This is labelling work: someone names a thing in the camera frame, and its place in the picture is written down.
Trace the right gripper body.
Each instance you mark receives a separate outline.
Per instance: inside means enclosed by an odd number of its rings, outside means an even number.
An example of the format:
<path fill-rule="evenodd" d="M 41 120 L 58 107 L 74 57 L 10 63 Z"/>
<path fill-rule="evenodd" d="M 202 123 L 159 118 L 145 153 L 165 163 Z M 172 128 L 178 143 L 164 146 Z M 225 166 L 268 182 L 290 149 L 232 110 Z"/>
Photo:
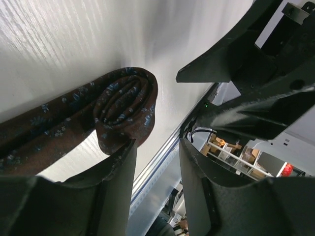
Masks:
<path fill-rule="evenodd" d="M 259 89 L 300 66 L 315 54 L 315 4 L 288 2 L 283 16 L 261 48 L 253 44 L 232 78 L 241 94 Z"/>

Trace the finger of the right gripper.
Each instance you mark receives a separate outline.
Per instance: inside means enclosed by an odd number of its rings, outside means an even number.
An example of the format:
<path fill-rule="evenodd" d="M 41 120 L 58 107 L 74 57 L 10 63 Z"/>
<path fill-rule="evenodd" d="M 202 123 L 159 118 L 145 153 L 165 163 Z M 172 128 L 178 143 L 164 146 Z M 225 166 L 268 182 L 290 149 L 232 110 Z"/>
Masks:
<path fill-rule="evenodd" d="M 315 86 L 283 94 L 262 89 L 241 95 L 219 106 L 201 109 L 199 126 L 249 139 L 272 140 L 293 125 L 315 104 Z"/>
<path fill-rule="evenodd" d="M 178 71 L 176 82 L 229 82 L 253 51 L 254 43 L 277 8 L 277 0 L 256 0 L 226 35 Z"/>

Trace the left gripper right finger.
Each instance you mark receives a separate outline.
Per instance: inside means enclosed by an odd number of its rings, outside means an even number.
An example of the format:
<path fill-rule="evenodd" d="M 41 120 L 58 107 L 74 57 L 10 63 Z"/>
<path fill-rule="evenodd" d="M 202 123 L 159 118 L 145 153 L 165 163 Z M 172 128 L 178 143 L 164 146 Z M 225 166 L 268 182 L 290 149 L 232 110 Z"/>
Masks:
<path fill-rule="evenodd" d="M 280 236 L 283 218 L 271 182 L 240 177 L 179 144 L 180 167 L 191 236 Z"/>

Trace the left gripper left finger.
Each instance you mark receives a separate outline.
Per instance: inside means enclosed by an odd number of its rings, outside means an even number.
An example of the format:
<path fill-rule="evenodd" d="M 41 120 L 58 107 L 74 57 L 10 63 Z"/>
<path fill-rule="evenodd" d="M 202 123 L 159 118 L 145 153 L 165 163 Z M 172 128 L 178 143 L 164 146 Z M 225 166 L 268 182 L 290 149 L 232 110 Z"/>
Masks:
<path fill-rule="evenodd" d="M 40 236 L 124 236 L 137 147 L 125 143 L 114 154 L 64 182 L 40 184 Z"/>

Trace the brown floral tie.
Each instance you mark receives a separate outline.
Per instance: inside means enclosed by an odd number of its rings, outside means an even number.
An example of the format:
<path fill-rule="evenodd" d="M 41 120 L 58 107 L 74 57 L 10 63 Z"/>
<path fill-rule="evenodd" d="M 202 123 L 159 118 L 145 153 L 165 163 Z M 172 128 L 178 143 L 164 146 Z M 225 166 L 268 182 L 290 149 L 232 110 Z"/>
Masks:
<path fill-rule="evenodd" d="M 155 124 L 158 83 L 139 67 L 109 72 L 0 125 L 0 172 L 36 175 L 96 132 L 112 155 L 129 140 L 142 145 Z"/>

